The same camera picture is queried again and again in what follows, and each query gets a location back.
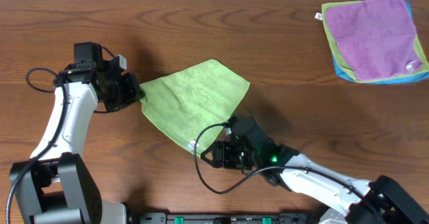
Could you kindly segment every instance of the light green towel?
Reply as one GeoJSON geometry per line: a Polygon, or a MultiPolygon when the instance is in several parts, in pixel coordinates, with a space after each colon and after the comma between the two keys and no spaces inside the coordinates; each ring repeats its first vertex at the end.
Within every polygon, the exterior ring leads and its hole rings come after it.
{"type": "MultiPolygon", "coordinates": [[[[362,1],[348,1],[348,2],[340,2],[340,3],[324,3],[324,4],[322,4],[322,15],[326,15],[326,12],[330,8],[343,6],[343,5],[350,5],[350,4],[360,3],[360,2],[362,2],[362,1]]],[[[428,61],[424,55],[422,45],[421,45],[418,37],[416,36],[416,39],[414,40],[414,43],[413,43],[413,48],[414,48],[414,51],[416,52],[418,58],[420,59],[420,61],[423,62],[423,66],[421,67],[421,69],[419,69],[416,72],[410,73],[410,74],[397,75],[397,76],[393,76],[393,77],[390,77],[387,79],[357,80],[355,77],[355,72],[353,71],[353,69],[347,64],[347,62],[343,58],[343,55],[341,54],[340,49],[339,49],[338,45],[336,44],[336,40],[334,39],[334,37],[332,36],[332,34],[329,30],[329,27],[328,27],[328,24],[326,23],[326,20],[323,20],[323,27],[324,27],[324,30],[326,33],[326,37],[328,38],[330,50],[332,51],[332,55],[334,56],[336,63],[338,64],[338,66],[340,66],[341,70],[343,70],[343,72],[345,72],[347,74],[347,76],[349,76],[355,82],[370,83],[370,82],[378,82],[381,80],[392,80],[392,79],[403,78],[403,77],[407,77],[407,76],[414,76],[414,75],[429,71],[429,63],[428,63],[428,61]]]]}
{"type": "MultiPolygon", "coordinates": [[[[207,60],[183,71],[140,84],[144,115],[176,144],[193,153],[198,134],[207,126],[227,121],[245,96],[250,82],[217,60],[207,60]]],[[[201,137],[200,155],[222,127],[201,137]]]]}

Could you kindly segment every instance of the black cable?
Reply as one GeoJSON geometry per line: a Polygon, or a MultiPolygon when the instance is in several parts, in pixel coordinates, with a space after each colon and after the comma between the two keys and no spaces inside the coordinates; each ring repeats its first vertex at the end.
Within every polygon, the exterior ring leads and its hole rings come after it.
{"type": "Polygon", "coordinates": [[[47,69],[47,68],[33,68],[31,70],[28,71],[27,76],[26,76],[26,80],[27,80],[27,84],[33,88],[36,89],[38,91],[42,91],[44,93],[50,93],[50,91],[47,90],[43,90],[43,89],[39,89],[35,86],[33,86],[31,84],[31,82],[29,81],[29,76],[31,73],[37,71],[37,70],[41,70],[41,71],[45,71],[45,72],[49,72],[50,74],[53,74],[55,76],[55,78],[58,80],[58,82],[61,85],[61,89],[62,89],[62,96],[63,96],[63,104],[62,104],[62,110],[61,110],[61,115],[60,115],[60,120],[58,121],[58,126],[56,127],[55,133],[52,136],[51,141],[48,142],[48,145],[35,157],[29,159],[29,162],[22,168],[21,172],[18,174],[18,176],[16,177],[16,179],[13,181],[12,187],[11,187],[11,191],[9,193],[9,196],[7,197],[7,203],[6,203],[6,224],[10,224],[11,223],[11,205],[12,205],[12,198],[13,198],[13,194],[15,193],[19,183],[21,182],[22,178],[25,176],[25,174],[32,169],[33,165],[37,163],[37,161],[44,155],[46,154],[51,148],[52,146],[54,146],[56,140],[58,139],[58,136],[60,135],[62,126],[64,125],[64,122],[66,120],[66,113],[67,113],[67,104],[69,104],[68,102],[68,95],[66,92],[66,86],[64,85],[64,83],[61,81],[60,77],[53,71],[47,69]]]}
{"type": "Polygon", "coordinates": [[[340,184],[341,186],[343,186],[343,187],[345,187],[346,189],[348,189],[348,190],[350,190],[350,192],[352,192],[353,194],[355,194],[357,197],[359,197],[361,200],[362,200],[362,202],[363,202],[363,204],[364,205],[366,205],[367,206],[367,208],[372,212],[372,214],[375,216],[375,218],[377,218],[379,221],[381,221],[381,223],[384,223],[384,220],[383,220],[383,217],[375,210],[375,208],[373,207],[373,205],[367,200],[367,198],[365,198],[361,193],[359,193],[356,189],[355,189],[355,187],[354,186],[350,186],[350,185],[348,185],[348,184],[346,184],[346,183],[344,183],[343,181],[341,181],[341,180],[338,180],[338,179],[336,179],[336,178],[334,178],[334,177],[332,177],[332,176],[330,176],[330,175],[327,175],[327,174],[325,174],[325,173],[323,173],[323,172],[320,172],[320,171],[318,171],[318,170],[314,170],[314,169],[311,169],[311,168],[309,168],[309,167],[300,167],[300,166],[269,166],[269,167],[265,167],[265,168],[261,168],[261,169],[259,169],[259,170],[254,170],[254,171],[252,171],[252,172],[250,172],[250,173],[248,173],[247,175],[246,175],[246,177],[244,177],[244,178],[242,178],[239,182],[237,182],[236,184],[234,184],[233,186],[231,186],[231,187],[229,187],[228,189],[226,189],[226,190],[223,190],[223,191],[218,191],[218,190],[215,190],[215,189],[213,189],[212,187],[210,187],[205,181],[204,181],[204,179],[202,178],[202,176],[201,176],[201,172],[200,172],[200,168],[198,167],[198,161],[197,161],[197,157],[196,157],[196,146],[197,146],[197,143],[198,143],[198,141],[200,140],[200,138],[201,138],[201,136],[203,135],[203,133],[205,132],[205,131],[207,131],[208,129],[210,129],[210,128],[212,128],[212,127],[217,127],[217,126],[223,126],[223,127],[226,127],[226,126],[228,126],[228,123],[217,123],[217,124],[213,124],[213,125],[210,125],[210,126],[208,126],[208,127],[206,127],[205,129],[203,129],[202,130],[202,132],[198,135],[198,137],[196,138],[196,140],[195,140],[195,145],[194,145],[194,163],[195,163],[195,169],[196,169],[196,173],[197,173],[197,175],[198,175],[198,177],[200,178],[200,180],[201,180],[201,182],[203,183],[203,185],[205,185],[205,187],[207,187],[207,189],[209,189],[210,191],[212,191],[213,193],[215,193],[215,194],[227,194],[228,192],[230,192],[230,191],[232,191],[232,190],[234,190],[235,188],[237,188],[238,186],[240,186],[241,184],[243,184],[246,180],[249,180],[251,177],[253,177],[253,176],[255,176],[255,175],[257,175],[257,174],[259,174],[259,173],[261,173],[261,172],[263,172],[263,171],[266,171],[266,170],[303,170],[303,171],[306,171],[307,173],[308,172],[313,172],[313,173],[315,173],[315,174],[318,174],[318,175],[320,175],[320,176],[322,176],[322,177],[325,177],[325,178],[327,178],[327,179],[329,179],[329,180],[331,180],[331,181],[334,181],[335,183],[338,183],[338,184],[340,184]]]}
{"type": "Polygon", "coordinates": [[[109,55],[110,56],[112,56],[113,58],[115,57],[115,55],[109,50],[109,49],[107,49],[106,47],[104,47],[104,46],[101,46],[101,48],[103,49],[103,50],[105,50],[107,53],[109,53],[109,55]]]}

